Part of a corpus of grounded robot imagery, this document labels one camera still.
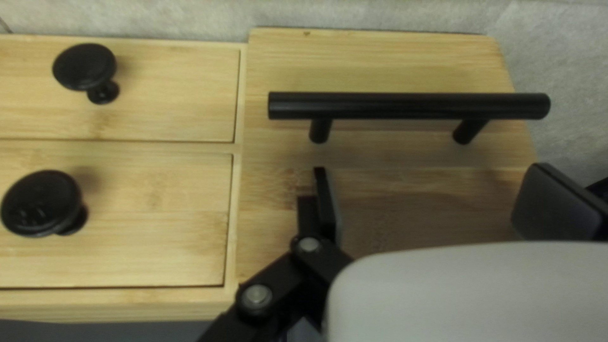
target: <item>drawer front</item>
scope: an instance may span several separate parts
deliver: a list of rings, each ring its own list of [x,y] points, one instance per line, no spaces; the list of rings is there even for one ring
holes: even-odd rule
[[[53,77],[80,43],[116,56],[115,101],[93,104]],[[230,142],[239,60],[231,43],[0,35],[0,138]]]
[[[71,236],[0,229],[0,288],[221,285],[232,155],[204,144],[0,141],[0,194],[72,175],[89,218]]]

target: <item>black metal bracket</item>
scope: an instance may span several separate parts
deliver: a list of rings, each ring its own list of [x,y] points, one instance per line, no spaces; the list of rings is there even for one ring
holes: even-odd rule
[[[544,118],[546,94],[270,92],[270,120],[312,120],[311,141],[322,144],[336,119],[458,119],[452,137],[466,145],[495,119]]]
[[[336,246],[336,216],[323,167],[315,196],[298,197],[298,234],[290,252],[241,284],[235,303],[198,342],[266,342],[301,318],[320,330],[330,285],[352,258]]]

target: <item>black round knob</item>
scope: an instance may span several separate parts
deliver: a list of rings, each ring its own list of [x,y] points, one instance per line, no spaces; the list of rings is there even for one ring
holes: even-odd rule
[[[64,87],[86,91],[98,105],[112,102],[119,93],[112,81],[116,58],[110,49],[99,44],[79,44],[62,52],[53,63],[53,75]]]
[[[44,170],[21,178],[7,191],[1,216],[4,226],[21,236],[65,236],[82,228],[87,211],[72,177]]]

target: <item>wooden cabinet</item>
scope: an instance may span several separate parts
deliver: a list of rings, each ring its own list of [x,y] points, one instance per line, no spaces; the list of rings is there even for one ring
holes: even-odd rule
[[[121,93],[64,89],[63,49],[101,43]],[[91,212],[78,233],[0,229],[0,318],[51,322],[213,319],[238,283],[288,250],[296,197],[325,166],[343,248],[504,241],[535,155],[522,121],[467,145],[456,121],[268,120],[269,91],[512,92],[481,35],[254,29],[247,44],[0,36],[0,193],[27,173],[71,174]]]
[[[115,101],[54,79],[54,59],[80,43],[116,56]],[[211,318],[230,304],[244,47],[0,35],[0,194],[60,170],[89,214],[71,236],[0,229],[0,318]]]

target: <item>bolt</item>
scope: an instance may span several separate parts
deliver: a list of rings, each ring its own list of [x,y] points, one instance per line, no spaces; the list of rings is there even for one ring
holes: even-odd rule
[[[265,285],[251,285],[241,296],[243,305],[248,309],[262,309],[272,300],[272,291]]]
[[[310,253],[310,252],[314,252],[317,249],[319,249],[321,244],[314,237],[305,237],[304,239],[300,240],[300,242],[298,243],[298,246],[304,252]]]

